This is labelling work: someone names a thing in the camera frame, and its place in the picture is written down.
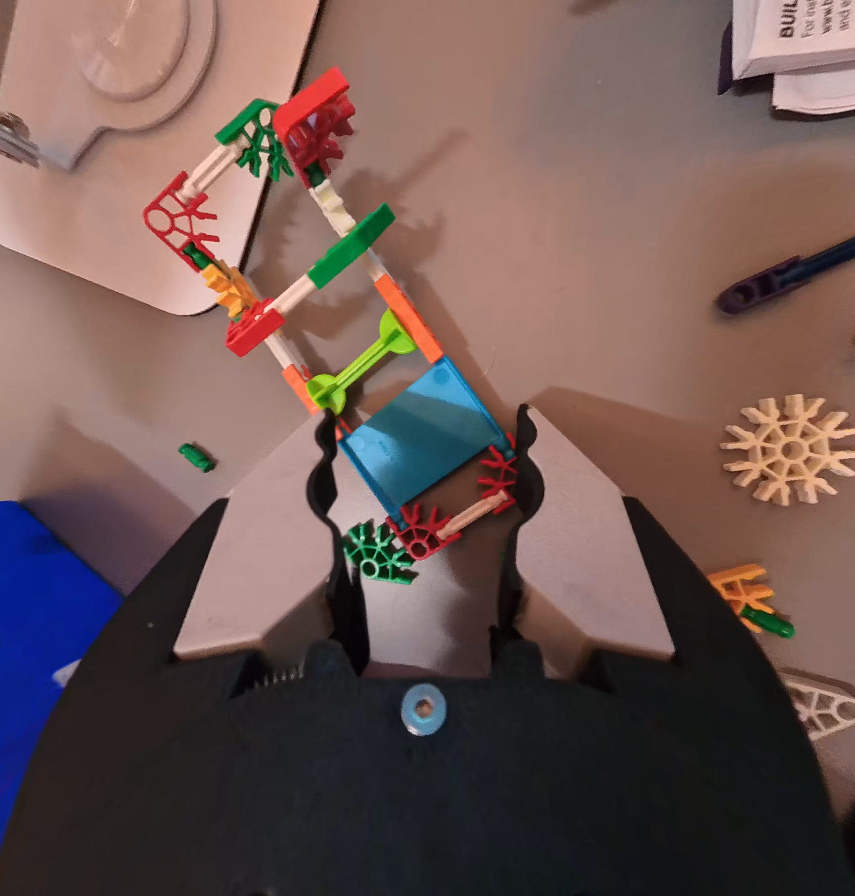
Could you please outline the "clear acrylic bracket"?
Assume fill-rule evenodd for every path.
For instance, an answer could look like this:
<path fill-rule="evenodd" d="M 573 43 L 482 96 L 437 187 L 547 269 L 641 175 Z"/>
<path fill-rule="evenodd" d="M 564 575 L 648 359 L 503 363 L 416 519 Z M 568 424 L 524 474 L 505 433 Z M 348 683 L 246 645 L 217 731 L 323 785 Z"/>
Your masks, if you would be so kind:
<path fill-rule="evenodd" d="M 45 161 L 73 168 L 102 133 L 175 115 L 206 72 L 217 25 L 213 1 L 66 2 L 32 118 Z"/>

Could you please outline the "yellow connector green rod assembly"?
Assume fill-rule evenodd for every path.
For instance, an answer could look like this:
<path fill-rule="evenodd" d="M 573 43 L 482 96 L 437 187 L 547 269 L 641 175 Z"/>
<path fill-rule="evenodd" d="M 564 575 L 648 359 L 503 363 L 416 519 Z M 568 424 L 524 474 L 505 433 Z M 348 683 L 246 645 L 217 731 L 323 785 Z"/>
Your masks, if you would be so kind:
<path fill-rule="evenodd" d="M 713 585 L 735 616 L 752 633 L 769 633 L 781 639 L 795 637 L 794 624 L 772 605 L 774 591 L 762 581 L 767 570 L 758 564 L 736 566 L 707 574 Z"/>

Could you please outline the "multicolour toy construction model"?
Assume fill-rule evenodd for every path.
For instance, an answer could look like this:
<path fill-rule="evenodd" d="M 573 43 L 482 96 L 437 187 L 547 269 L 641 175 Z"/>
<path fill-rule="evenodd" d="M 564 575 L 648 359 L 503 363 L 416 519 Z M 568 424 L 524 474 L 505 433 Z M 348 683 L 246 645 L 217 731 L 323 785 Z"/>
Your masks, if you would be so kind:
<path fill-rule="evenodd" d="M 244 357 L 265 344 L 308 411 L 332 412 L 340 447 L 385 510 L 381 523 L 390 526 L 414 566 L 456 542 L 470 524 L 513 504 L 514 437 L 498 425 L 374 250 L 395 221 L 387 204 L 357 220 L 330 176 L 307 189 L 337 241 L 276 298 L 259 297 L 237 268 L 211 251 L 218 238 L 200 224 L 217 216 L 203 205 L 207 189 L 230 168 L 259 176 L 265 164 L 273 182 L 282 174 L 301 182 L 273 128 L 273 113 L 284 104 L 251 101 L 217 132 L 215 150 L 191 173 L 179 172 L 144 208 L 142 218 L 214 291 L 229 317 L 228 350 Z M 386 304 L 378 337 L 339 373 L 313 375 L 298 362 L 281 330 L 292 310 L 354 263 L 363 263 Z M 414 352 L 429 364 L 427 372 L 350 429 L 342 418 L 350 388 L 389 357 Z"/>

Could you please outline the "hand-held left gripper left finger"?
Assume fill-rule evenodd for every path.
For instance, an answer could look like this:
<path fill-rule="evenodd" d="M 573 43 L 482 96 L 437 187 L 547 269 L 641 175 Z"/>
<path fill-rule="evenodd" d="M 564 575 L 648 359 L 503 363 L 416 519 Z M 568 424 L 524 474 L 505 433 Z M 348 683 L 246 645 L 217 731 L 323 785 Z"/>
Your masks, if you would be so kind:
<path fill-rule="evenodd" d="M 329 518 L 336 454 L 335 420 L 323 411 L 234 488 L 175 655 L 254 650 L 283 669 L 332 637 L 363 672 L 369 661 L 365 599 Z"/>

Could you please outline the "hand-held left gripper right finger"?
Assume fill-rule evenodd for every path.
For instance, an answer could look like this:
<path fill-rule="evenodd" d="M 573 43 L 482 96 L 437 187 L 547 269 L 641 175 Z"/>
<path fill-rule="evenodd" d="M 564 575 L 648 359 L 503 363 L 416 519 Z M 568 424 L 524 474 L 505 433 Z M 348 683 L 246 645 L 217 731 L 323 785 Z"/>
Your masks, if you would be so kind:
<path fill-rule="evenodd" d="M 521 520 L 505 544 L 498 641 L 522 637 L 547 677 L 596 651 L 669 661 L 675 646 L 617 485 L 536 408 L 518 409 Z"/>

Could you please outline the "cream snowflake connector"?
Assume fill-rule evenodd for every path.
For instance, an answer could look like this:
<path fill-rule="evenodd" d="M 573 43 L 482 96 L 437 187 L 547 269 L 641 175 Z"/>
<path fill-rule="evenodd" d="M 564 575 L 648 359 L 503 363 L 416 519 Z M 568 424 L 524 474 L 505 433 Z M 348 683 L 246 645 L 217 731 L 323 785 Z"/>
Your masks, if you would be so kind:
<path fill-rule="evenodd" d="M 846 426 L 846 411 L 824 413 L 824 407 L 825 399 L 796 393 L 741 409 L 747 424 L 727 426 L 729 441 L 720 444 L 722 451 L 742 455 L 722 466 L 734 485 L 751 489 L 755 500 L 782 507 L 836 495 L 828 476 L 855 476 L 847 465 L 855 461 L 855 450 L 834 444 L 855 437 L 855 427 Z"/>

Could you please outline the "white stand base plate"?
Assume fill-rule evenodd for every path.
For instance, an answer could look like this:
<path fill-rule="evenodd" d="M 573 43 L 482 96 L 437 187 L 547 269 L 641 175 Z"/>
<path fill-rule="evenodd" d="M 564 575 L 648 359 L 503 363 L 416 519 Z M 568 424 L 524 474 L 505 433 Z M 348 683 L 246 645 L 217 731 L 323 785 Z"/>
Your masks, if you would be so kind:
<path fill-rule="evenodd" d="M 141 132 L 102 133 L 73 168 L 45 161 L 32 118 L 66 2 L 14 6 L 0 76 L 0 115 L 18 117 L 40 166 L 0 154 L 0 244 L 174 315 L 214 299 L 200 277 L 150 232 L 143 209 L 217 146 L 216 133 L 252 100 L 294 90 L 318 2 L 230 1 L 218 6 L 206 72 L 175 115 Z"/>

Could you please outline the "green fan connector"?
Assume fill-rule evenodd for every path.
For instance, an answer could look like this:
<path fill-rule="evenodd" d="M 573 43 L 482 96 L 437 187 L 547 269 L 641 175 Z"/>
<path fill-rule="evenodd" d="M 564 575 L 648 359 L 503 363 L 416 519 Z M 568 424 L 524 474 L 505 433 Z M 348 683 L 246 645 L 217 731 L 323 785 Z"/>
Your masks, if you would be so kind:
<path fill-rule="evenodd" d="M 369 520 L 344 534 L 344 554 L 364 579 L 410 585 L 417 577 L 411 571 L 414 559 L 394 539 L 395 534 L 388 524 Z"/>

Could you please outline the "blue plastic bin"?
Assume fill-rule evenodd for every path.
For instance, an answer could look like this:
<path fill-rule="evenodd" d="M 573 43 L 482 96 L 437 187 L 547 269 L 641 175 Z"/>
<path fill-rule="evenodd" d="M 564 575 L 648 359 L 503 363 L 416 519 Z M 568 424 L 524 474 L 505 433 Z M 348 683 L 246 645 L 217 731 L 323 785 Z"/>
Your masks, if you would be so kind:
<path fill-rule="evenodd" d="M 30 511 L 0 502 L 0 846 L 30 756 L 121 593 Z"/>

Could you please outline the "blue rod snowflake assembly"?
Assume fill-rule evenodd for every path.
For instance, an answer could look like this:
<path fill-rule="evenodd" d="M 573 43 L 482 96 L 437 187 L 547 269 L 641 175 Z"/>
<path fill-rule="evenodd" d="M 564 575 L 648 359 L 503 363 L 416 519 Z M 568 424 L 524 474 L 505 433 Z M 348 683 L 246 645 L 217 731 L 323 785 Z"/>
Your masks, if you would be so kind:
<path fill-rule="evenodd" d="M 739 280 L 725 289 L 715 304 L 726 315 L 741 315 L 854 260 L 855 236 L 807 257 L 794 256 Z"/>

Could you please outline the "white instruction leaflet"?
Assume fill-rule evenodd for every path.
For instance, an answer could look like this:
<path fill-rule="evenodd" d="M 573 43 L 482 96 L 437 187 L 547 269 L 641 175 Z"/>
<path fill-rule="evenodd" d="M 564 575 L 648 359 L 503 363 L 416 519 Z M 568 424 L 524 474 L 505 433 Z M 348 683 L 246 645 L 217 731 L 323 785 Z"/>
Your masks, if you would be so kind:
<path fill-rule="evenodd" d="M 734 83 L 772 75 L 772 106 L 855 111 L 855 1 L 733 1 Z"/>

